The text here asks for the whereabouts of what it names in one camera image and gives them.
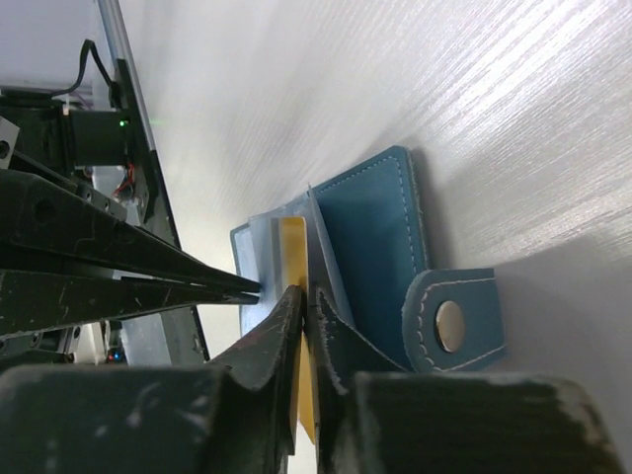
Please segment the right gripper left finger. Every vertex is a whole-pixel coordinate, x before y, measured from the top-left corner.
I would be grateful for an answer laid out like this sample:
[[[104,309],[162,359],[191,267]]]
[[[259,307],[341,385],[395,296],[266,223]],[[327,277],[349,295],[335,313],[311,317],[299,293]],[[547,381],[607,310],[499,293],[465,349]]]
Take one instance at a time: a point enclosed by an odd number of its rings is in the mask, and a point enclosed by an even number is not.
[[[1,378],[5,473],[282,473],[298,304],[198,367],[22,365]]]

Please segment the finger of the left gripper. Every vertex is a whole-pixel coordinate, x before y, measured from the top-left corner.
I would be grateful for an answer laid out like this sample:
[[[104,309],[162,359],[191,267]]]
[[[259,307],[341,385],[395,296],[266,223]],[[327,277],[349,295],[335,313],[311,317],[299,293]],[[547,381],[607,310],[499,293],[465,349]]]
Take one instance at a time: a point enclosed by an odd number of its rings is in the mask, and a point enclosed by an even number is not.
[[[65,328],[107,319],[129,319],[199,304],[255,304],[254,290],[225,290],[147,278],[3,270],[1,334]]]
[[[256,281],[211,268],[44,178],[20,171],[1,172],[1,242],[174,281],[260,289]]]

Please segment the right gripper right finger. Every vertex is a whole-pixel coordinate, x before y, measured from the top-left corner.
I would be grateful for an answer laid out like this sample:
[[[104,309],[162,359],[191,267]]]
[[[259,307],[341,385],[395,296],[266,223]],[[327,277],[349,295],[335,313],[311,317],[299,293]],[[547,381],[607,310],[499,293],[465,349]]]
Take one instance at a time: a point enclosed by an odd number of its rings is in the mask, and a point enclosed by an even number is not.
[[[306,316],[322,473],[618,473],[578,384],[524,373],[423,375],[383,355],[314,290]]]

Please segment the blue leather card holder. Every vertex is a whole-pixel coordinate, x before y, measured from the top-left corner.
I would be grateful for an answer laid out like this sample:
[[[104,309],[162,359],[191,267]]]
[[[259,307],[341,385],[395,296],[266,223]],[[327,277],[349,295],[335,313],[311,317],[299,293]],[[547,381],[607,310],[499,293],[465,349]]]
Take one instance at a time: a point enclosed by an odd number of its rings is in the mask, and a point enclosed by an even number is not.
[[[280,225],[305,224],[308,274],[342,321],[396,364],[420,373],[479,370],[506,353],[492,269],[433,264],[409,151],[390,147],[230,235],[236,270],[262,285],[240,310],[260,324],[280,297]]]

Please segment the gold card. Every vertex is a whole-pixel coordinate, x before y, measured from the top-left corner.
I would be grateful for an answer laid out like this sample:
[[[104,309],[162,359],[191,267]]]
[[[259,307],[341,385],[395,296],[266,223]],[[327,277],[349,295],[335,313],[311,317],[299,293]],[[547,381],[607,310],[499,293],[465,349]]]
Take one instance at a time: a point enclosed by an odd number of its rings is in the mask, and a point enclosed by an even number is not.
[[[292,401],[291,415],[294,426],[302,427],[311,444],[316,443],[311,360],[304,320],[308,297],[308,239],[307,225],[303,217],[282,217],[278,221],[280,266],[282,283],[290,290],[298,304],[297,342],[292,353]]]

